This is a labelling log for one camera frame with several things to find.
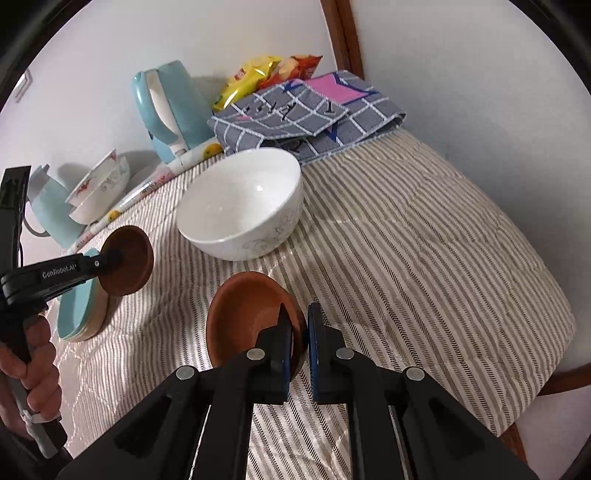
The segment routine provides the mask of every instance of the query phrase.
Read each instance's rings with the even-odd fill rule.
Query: bed
[[[304,311],[321,302],[347,346],[382,367],[424,368],[496,435],[556,368],[575,329],[560,287],[503,211],[404,129],[303,167],[300,223],[248,262],[209,257],[176,228],[187,186],[220,158],[176,177],[85,248],[136,225],[155,265],[141,291],[111,298],[96,337],[64,343],[54,333],[73,456],[177,367],[211,367],[207,308],[240,271],[269,275]],[[345,407],[312,402],[307,360],[289,402],[255,406],[247,477],[351,477]]]

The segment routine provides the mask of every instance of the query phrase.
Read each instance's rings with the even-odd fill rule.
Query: red snack bag
[[[314,75],[314,71],[320,63],[320,60],[322,60],[322,56],[294,55],[289,57],[275,67],[271,76],[264,82],[261,82],[257,87],[257,90],[269,88],[270,86],[286,82],[287,80],[308,80]]]

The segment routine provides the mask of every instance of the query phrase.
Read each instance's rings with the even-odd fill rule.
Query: bowl with floral pattern
[[[205,253],[223,260],[261,257],[280,246],[300,219],[300,163],[279,148],[245,150],[193,180],[177,209],[177,227]]]
[[[74,207],[80,205],[110,175],[116,164],[117,150],[114,148],[100,162],[92,167],[80,183],[74,187],[74,190],[66,198],[66,202]]]
[[[109,211],[115,202],[121,199],[128,182],[129,164],[125,157],[118,157],[114,168],[70,212],[70,217],[82,225],[96,222]]]

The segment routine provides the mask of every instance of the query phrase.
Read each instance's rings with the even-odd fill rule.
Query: wooden bed frame
[[[320,0],[320,4],[329,28],[337,68],[349,70],[359,78],[365,79],[350,1]]]

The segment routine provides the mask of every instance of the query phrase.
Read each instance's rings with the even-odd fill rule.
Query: finger
[[[60,373],[57,367],[52,366],[52,369],[41,382],[33,388],[27,397],[27,403],[32,411],[42,411],[53,392],[57,389],[57,383],[60,379]]]
[[[2,374],[0,374],[0,418],[11,432],[28,440],[32,439],[27,433],[27,427],[18,411],[17,402],[12,396],[6,376]]]
[[[45,406],[41,409],[41,416],[46,420],[51,420],[60,411],[61,407],[61,387],[58,385],[52,393]]]
[[[26,331],[27,343],[34,348],[49,343],[49,340],[51,339],[51,328],[49,327],[49,322],[45,319],[45,317],[40,315],[37,318],[38,320]]]
[[[33,359],[27,365],[27,374],[21,379],[27,390],[35,388],[41,380],[51,371],[53,361],[56,359],[56,348],[52,343],[35,349]]]
[[[0,370],[9,377],[22,378],[27,373],[27,366],[6,345],[0,343]]]

